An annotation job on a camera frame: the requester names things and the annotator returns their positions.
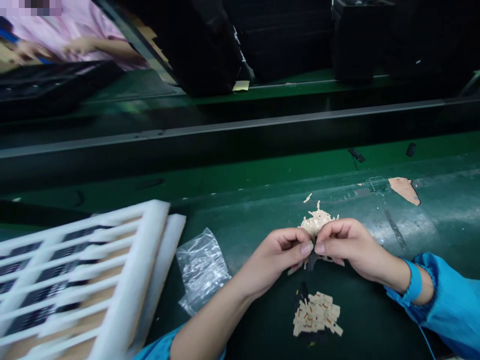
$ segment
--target wrist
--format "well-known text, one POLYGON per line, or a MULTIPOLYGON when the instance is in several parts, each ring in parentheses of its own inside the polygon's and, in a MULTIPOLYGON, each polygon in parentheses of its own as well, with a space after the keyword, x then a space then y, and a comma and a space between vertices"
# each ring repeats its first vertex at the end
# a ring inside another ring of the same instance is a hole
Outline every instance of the wrist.
POLYGON ((242 278, 240 271, 225 284, 224 288, 225 287, 227 287, 228 292, 235 302, 250 305, 258 298, 255 293, 252 293, 246 288, 245 280, 242 278))
POLYGON ((377 282, 399 294, 404 294, 410 286, 409 266, 404 260, 391 254, 385 260, 382 277, 377 282))
POLYGON ((91 46, 97 50, 101 51, 102 50, 102 39, 98 37, 89 37, 88 41, 90 42, 91 46))

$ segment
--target workstation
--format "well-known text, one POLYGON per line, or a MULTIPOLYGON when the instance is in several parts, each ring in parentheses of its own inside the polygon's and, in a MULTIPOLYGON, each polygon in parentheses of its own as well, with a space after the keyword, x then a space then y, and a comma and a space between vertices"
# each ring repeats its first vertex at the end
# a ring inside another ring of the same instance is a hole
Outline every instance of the workstation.
MULTIPOLYGON (((127 33, 127 22, 116 24, 127 33)), ((320 201, 334 217, 358 219, 396 256, 434 253, 480 278, 476 72, 396 77, 378 67, 365 82, 338 81, 324 67, 191 96, 151 67, 126 72, 68 113, 2 120, 4 239, 158 199, 186 216, 179 245, 208 227, 233 276, 271 230, 300 226, 320 201), (411 180, 418 206, 392 189, 396 177, 411 180)), ((190 318, 178 304, 184 294, 174 259, 145 344, 190 318)), ((425 333, 435 358, 453 356, 425 333)), ((228 359, 287 356, 431 355, 381 286, 348 264, 317 261, 313 272, 284 273, 227 344, 228 359), (341 306, 341 337, 311 345, 292 335, 302 282, 341 306)))

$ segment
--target pile of foam pieces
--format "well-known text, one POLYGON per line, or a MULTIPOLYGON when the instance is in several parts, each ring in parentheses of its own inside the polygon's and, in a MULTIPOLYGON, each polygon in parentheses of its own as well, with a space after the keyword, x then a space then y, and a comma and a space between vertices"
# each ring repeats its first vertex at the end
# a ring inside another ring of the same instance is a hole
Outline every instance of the pile of foam pieces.
POLYGON ((308 295, 304 301, 299 301, 299 307, 293 319, 293 336, 300 333, 316 333, 330 329, 332 333, 342 336, 344 331, 337 324, 340 316, 340 306, 334 304, 334 298, 317 292, 308 295))
MULTIPOLYGON (((333 220, 338 220, 340 215, 337 215, 336 218, 332 217, 328 212, 320 210, 320 201, 316 203, 316 211, 309 211, 308 212, 311 217, 307 218, 306 216, 303 217, 303 221, 301 222, 299 228, 304 228, 306 232, 310 235, 312 240, 316 239, 322 227, 333 220)), ((328 256, 318 256, 319 260, 324 260, 327 262, 333 263, 328 256)), ((307 264, 309 263, 309 258, 307 257, 304 261, 299 262, 297 265, 292 266, 289 270, 287 275, 291 275, 300 269, 303 266, 303 269, 307 268, 307 264)))

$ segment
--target hand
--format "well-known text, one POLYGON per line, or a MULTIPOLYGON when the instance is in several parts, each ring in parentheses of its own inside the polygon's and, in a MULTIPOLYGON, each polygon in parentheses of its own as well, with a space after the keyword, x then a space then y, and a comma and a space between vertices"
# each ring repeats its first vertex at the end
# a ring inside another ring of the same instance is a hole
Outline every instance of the hand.
POLYGON ((310 235, 299 227, 272 231, 231 282, 245 297, 259 298, 282 272, 305 260, 312 249, 310 235))
POLYGON ((352 218, 326 223, 318 233, 315 252, 331 257, 337 264, 347 259, 362 277, 386 286, 390 285, 391 273, 397 267, 403 271, 406 265, 380 246, 369 231, 352 218))
POLYGON ((97 51, 96 38, 89 36, 82 36, 72 40, 68 45, 63 47, 65 55, 87 55, 97 51))
POLYGON ((26 61, 38 60, 38 57, 48 60, 56 58, 56 56, 44 46, 36 42, 20 40, 9 61, 17 65, 25 65, 26 61))

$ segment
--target person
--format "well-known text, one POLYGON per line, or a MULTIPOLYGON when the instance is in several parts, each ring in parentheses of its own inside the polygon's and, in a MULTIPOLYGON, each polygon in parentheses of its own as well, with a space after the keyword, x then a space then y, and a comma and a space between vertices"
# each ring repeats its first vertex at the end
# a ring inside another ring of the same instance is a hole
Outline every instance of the person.
POLYGON ((54 16, 8 10, 5 18, 20 39, 10 59, 14 64, 25 65, 29 59, 41 57, 54 63, 114 60, 126 71, 150 68, 91 0, 62 0, 61 8, 54 9, 61 14, 54 16))
MULTIPOLYGON (((228 339, 252 302, 313 247, 302 228, 272 231, 194 317, 148 345, 135 360, 223 359, 228 339)), ((337 264, 348 260, 363 278, 383 285, 414 322, 436 332, 456 355, 480 359, 480 280, 462 277, 431 253, 413 262, 393 256, 351 218, 325 224, 314 251, 337 264)))

